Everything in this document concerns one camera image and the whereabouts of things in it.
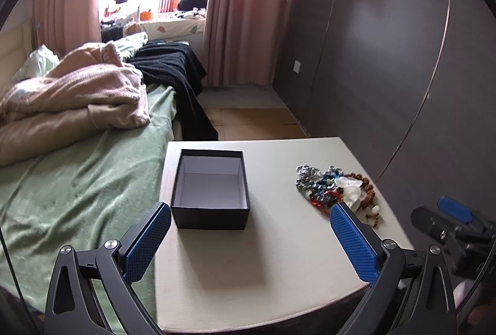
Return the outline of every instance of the table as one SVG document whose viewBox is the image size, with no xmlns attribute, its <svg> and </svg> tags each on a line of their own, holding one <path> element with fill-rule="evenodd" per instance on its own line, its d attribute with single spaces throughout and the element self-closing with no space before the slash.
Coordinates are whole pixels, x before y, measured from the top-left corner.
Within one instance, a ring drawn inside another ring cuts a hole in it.
<svg viewBox="0 0 496 335">
<path fill-rule="evenodd" d="M 171 142 L 161 200 L 170 204 L 180 150 L 242 150 L 251 202 L 244 231 L 177 229 L 155 256 L 157 323 L 171 332 L 217 332 L 261 326 L 339 303 L 362 282 L 329 220 L 297 191 L 296 167 L 330 164 L 368 177 L 339 138 Z M 412 248 L 376 189 L 376 229 Z"/>
</svg>

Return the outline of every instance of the pile of jewelry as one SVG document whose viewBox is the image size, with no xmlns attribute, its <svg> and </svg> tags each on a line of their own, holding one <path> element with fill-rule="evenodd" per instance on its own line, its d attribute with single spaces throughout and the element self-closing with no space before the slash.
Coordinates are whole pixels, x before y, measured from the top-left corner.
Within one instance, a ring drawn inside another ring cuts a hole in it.
<svg viewBox="0 0 496 335">
<path fill-rule="evenodd" d="M 378 225 L 380 206 L 374 205 L 374 187 L 368 178 L 361 174 L 344 174 L 342 169 L 334 166 L 329 166 L 323 174 L 308 164 L 296 170 L 296 187 L 326 216 L 329 216 L 329 210 L 334 204 L 344 202 L 353 212 L 370 208 L 366 218 L 374 220 L 373 227 Z"/>
</svg>

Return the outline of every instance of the floor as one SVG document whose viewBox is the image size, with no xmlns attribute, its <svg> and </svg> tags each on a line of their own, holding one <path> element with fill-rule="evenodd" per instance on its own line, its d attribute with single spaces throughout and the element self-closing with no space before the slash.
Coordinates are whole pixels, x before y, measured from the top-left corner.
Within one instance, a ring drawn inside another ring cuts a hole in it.
<svg viewBox="0 0 496 335">
<path fill-rule="evenodd" d="M 307 137 L 272 87 L 205 88 L 198 99 L 219 133 L 219 140 Z"/>
</svg>

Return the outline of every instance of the gray floor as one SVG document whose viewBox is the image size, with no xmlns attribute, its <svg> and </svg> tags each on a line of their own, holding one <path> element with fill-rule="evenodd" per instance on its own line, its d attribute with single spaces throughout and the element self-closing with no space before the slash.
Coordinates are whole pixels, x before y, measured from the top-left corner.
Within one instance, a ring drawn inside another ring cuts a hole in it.
<svg viewBox="0 0 496 335">
<path fill-rule="evenodd" d="M 271 86 L 255 84 L 205 87 L 198 100 L 203 108 L 286 108 Z"/>
</svg>

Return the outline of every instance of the beige blanket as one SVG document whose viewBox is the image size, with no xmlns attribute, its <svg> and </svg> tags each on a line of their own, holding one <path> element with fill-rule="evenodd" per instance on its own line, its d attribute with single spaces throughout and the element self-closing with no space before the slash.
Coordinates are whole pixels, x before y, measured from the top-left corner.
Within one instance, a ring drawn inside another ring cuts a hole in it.
<svg viewBox="0 0 496 335">
<path fill-rule="evenodd" d="M 112 43 L 67 54 L 46 77 L 16 84 L 0 101 L 0 166 L 66 147 L 108 128 L 150 122 L 141 72 Z"/>
</svg>

